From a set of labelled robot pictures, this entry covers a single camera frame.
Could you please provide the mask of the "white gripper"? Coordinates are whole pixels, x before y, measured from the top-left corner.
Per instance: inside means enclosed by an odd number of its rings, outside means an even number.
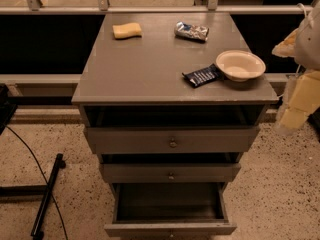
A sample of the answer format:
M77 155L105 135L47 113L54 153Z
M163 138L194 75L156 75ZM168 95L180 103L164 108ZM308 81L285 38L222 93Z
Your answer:
M308 116L320 107L320 71L307 70L300 76L293 76L285 88L284 108L276 116L275 131L291 135L299 130Z

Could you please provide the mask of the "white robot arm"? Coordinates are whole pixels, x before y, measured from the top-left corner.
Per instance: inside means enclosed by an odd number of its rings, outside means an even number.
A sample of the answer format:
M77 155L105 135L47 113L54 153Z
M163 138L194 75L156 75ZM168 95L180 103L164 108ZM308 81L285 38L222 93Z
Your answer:
M289 135L300 129L309 116L320 108L320 6L315 6L299 27L276 45L272 54L292 57L302 75L290 77L284 90L282 105L277 116L275 130Z

